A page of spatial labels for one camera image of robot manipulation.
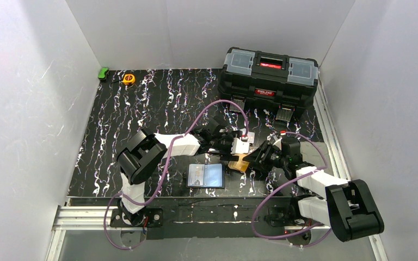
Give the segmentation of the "white card on table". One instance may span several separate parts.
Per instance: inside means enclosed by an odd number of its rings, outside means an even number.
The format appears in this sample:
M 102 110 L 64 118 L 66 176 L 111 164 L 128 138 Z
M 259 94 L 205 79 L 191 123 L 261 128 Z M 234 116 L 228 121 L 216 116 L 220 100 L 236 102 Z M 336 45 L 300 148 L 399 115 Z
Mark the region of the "white card on table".
M 255 141 L 255 133 L 254 132 L 248 132 L 247 137 L 245 138 L 245 140 L 250 143 L 253 144 Z

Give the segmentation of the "grey foam pad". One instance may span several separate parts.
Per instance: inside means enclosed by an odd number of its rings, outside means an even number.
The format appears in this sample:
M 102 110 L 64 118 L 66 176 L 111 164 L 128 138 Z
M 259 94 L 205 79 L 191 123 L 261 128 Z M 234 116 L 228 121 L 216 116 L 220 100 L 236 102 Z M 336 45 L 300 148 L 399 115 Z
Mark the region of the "grey foam pad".
M 331 160 L 329 156 L 329 151 L 326 143 L 324 142 L 313 142 L 321 153 L 309 142 L 302 141 L 300 142 L 300 152 L 303 156 L 303 161 L 310 163 L 316 167 L 322 167 L 325 165 L 321 154 L 324 156 L 328 169 L 331 169 Z

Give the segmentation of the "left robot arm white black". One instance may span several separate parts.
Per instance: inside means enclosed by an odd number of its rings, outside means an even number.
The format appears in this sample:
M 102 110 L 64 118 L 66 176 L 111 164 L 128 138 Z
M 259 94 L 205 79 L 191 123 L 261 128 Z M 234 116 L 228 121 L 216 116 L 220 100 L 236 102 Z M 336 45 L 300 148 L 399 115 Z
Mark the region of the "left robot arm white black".
M 183 134 L 159 134 L 146 128 L 139 130 L 115 156 L 122 180 L 119 209 L 131 216 L 149 204 L 144 196 L 145 182 L 160 163 L 164 163 L 162 174 L 165 176 L 172 157 L 205 153 L 230 157 L 234 154 L 233 142 L 244 133 L 229 130 L 220 117 L 214 117 L 207 126 L 193 126 Z

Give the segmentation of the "orange object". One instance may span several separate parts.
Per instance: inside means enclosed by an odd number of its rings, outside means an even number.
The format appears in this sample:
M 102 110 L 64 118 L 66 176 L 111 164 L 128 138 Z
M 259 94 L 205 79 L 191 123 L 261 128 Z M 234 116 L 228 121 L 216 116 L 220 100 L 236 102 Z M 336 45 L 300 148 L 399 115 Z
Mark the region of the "orange object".
M 234 154 L 228 161 L 228 168 L 239 172 L 246 172 L 249 162 L 244 160 L 247 154 Z

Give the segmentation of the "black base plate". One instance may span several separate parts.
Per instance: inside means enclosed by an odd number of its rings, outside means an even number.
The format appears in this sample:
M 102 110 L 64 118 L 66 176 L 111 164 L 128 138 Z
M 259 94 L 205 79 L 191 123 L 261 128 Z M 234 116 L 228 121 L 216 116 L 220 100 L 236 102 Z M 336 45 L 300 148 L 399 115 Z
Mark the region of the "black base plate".
M 299 230 L 309 221 L 299 216 L 289 197 L 272 197 L 254 215 L 260 197 L 162 197 L 132 215 L 113 208 L 110 228 L 144 231 L 147 240 L 174 238 L 251 238 L 251 224 L 264 235 Z

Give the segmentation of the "green small object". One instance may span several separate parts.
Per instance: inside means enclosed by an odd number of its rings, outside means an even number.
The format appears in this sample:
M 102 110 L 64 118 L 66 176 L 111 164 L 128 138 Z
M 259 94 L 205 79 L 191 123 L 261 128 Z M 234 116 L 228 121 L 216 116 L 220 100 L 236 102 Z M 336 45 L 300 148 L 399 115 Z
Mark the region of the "green small object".
M 107 80 L 109 74 L 109 68 L 108 67 L 102 67 L 97 75 L 98 79 L 101 82 L 104 82 Z

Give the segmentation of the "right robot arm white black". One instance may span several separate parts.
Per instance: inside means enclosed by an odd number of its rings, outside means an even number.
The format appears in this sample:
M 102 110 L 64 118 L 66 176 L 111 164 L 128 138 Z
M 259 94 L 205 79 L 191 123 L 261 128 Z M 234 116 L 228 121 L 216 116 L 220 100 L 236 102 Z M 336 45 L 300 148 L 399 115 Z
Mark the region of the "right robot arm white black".
M 341 242 L 381 234 L 385 223 L 366 182 L 337 178 L 303 159 L 301 143 L 292 137 L 265 141 L 243 157 L 249 167 L 262 172 L 283 169 L 284 186 L 295 184 L 310 191 L 291 199 L 287 207 L 274 207 L 264 220 L 273 227 L 287 221 L 316 221 L 331 228 Z

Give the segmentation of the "aluminium frame rail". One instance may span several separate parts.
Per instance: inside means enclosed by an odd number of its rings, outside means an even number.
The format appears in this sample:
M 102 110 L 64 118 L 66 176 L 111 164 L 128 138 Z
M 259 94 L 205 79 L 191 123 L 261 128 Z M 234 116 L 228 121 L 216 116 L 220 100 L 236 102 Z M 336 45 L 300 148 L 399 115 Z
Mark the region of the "aluminium frame rail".
M 324 142 L 328 148 L 333 174 L 335 177 L 350 181 L 352 178 L 341 151 L 341 146 L 333 125 L 324 90 L 320 82 L 318 83 L 317 91 L 314 96 L 313 106 L 318 118 Z

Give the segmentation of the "yellow tape measure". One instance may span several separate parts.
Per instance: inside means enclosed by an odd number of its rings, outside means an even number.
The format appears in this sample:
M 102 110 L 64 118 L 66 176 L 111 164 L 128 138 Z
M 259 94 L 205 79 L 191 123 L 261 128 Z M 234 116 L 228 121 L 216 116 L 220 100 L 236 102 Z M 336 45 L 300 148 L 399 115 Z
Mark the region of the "yellow tape measure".
M 131 73 L 125 74 L 122 79 L 122 83 L 125 85 L 132 85 L 135 83 L 135 81 L 136 81 L 136 77 Z

